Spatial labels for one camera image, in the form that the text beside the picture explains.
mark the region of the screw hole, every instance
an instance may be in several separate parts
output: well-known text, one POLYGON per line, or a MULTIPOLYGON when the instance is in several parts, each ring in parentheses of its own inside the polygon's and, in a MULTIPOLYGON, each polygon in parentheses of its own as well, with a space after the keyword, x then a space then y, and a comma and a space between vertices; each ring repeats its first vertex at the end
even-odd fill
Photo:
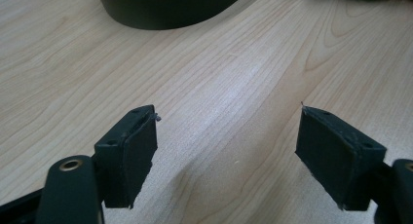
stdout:
POLYGON ((79 166, 81 166, 82 165, 82 160, 78 160, 78 159, 75 159, 75 160, 69 160, 69 161, 67 161, 67 162, 64 162, 64 163, 62 163, 61 165, 60 165, 60 167, 58 167, 61 171, 70 171, 70 170, 73 170, 73 169, 76 169, 76 168, 78 168, 79 166))
POLYGON ((413 172, 413 163, 406 164, 406 168, 413 172))

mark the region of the wooden table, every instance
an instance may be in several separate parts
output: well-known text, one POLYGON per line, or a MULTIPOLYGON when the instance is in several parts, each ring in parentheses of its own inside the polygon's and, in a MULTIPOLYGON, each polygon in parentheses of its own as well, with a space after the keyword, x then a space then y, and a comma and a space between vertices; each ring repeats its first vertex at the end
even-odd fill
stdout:
POLYGON ((412 0, 240 0, 167 31, 99 0, 0 0, 0 203, 92 155, 154 104, 159 149, 113 223, 372 223, 343 212, 294 154, 301 101, 413 158, 412 0))

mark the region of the metal ring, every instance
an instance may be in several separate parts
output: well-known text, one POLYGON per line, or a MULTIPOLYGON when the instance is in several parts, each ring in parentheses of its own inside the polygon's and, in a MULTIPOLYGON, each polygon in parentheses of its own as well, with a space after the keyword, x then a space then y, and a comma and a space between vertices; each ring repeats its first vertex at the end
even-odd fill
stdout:
POLYGON ((66 161, 58 167, 61 171, 71 171, 73 169, 79 168, 82 165, 83 161, 79 159, 73 159, 66 161))

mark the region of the black round object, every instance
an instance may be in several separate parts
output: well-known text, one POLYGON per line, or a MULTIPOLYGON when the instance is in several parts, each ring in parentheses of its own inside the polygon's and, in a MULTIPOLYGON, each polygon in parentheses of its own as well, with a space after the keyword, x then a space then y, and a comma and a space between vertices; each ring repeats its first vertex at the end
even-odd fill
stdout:
POLYGON ((117 22, 141 29, 172 29, 212 18, 237 0, 100 0, 117 22))

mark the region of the black bracket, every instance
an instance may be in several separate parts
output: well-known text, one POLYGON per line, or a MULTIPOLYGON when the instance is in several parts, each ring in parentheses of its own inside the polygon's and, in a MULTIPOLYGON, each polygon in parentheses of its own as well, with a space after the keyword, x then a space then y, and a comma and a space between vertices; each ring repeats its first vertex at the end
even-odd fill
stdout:
POLYGON ((376 223, 413 223, 413 161, 383 160, 386 147, 324 110, 303 106, 296 154, 345 210, 378 209, 376 223))
POLYGON ((133 109, 95 146, 51 166, 45 187, 0 207, 1 223, 104 223, 106 207, 133 207, 157 150, 153 105, 133 109))

